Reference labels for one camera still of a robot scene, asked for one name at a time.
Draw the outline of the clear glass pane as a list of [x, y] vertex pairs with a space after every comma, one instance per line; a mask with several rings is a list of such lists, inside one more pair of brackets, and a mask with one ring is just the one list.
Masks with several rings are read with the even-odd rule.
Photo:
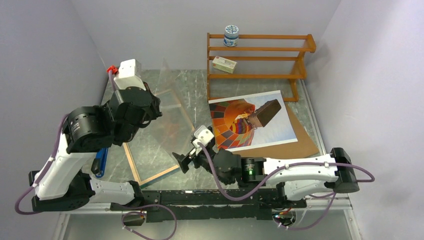
[[177, 165], [172, 152], [185, 155], [190, 151], [194, 126], [184, 102], [184, 88], [177, 81], [168, 61], [163, 58], [156, 81], [148, 80], [153, 94], [160, 99], [163, 116], [140, 129], [128, 144], [137, 163], [165, 161], [166, 166]]

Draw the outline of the blue wooden picture frame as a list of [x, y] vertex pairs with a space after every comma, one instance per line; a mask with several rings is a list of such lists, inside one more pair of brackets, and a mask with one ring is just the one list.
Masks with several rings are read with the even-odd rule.
[[173, 153], [186, 154], [192, 148], [195, 130], [184, 101], [173, 89], [155, 94], [161, 101], [162, 116], [142, 128], [123, 148], [132, 175], [141, 188], [146, 188], [181, 171]]

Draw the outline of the hot air balloon photo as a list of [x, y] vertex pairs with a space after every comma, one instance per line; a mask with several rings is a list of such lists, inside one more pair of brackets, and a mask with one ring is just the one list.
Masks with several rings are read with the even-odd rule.
[[297, 142], [280, 90], [208, 101], [215, 145], [229, 151]]

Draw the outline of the brown cardboard backing board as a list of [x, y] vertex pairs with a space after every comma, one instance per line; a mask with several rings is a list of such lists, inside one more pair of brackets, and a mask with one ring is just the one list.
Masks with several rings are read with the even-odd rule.
[[285, 106], [290, 123], [297, 137], [297, 142], [232, 151], [232, 153], [241, 155], [242, 157], [263, 157], [274, 159], [301, 159], [312, 157], [316, 154], [320, 155], [322, 152], [319, 147], [314, 143], [304, 126], [295, 116], [289, 104], [286, 103]]

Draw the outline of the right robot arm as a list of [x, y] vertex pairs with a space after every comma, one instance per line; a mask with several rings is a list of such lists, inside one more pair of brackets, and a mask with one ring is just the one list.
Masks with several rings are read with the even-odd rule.
[[280, 185], [283, 189], [274, 196], [282, 208], [326, 190], [347, 194], [360, 189], [351, 158], [342, 147], [334, 147], [325, 155], [297, 159], [242, 157], [228, 150], [214, 152], [209, 148], [172, 155], [183, 173], [193, 163], [195, 168], [202, 167], [211, 173], [218, 186], [237, 184], [239, 188], [256, 192], [262, 186]]

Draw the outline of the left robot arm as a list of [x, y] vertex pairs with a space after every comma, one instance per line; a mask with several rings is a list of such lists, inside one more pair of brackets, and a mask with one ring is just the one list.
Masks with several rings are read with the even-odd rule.
[[139, 129], [162, 116], [160, 99], [149, 89], [130, 86], [113, 92], [103, 105], [76, 108], [64, 119], [54, 151], [40, 171], [30, 173], [35, 191], [32, 210], [65, 212], [89, 203], [114, 203], [139, 209], [144, 196], [139, 184], [103, 181], [82, 172], [97, 153], [130, 142]]

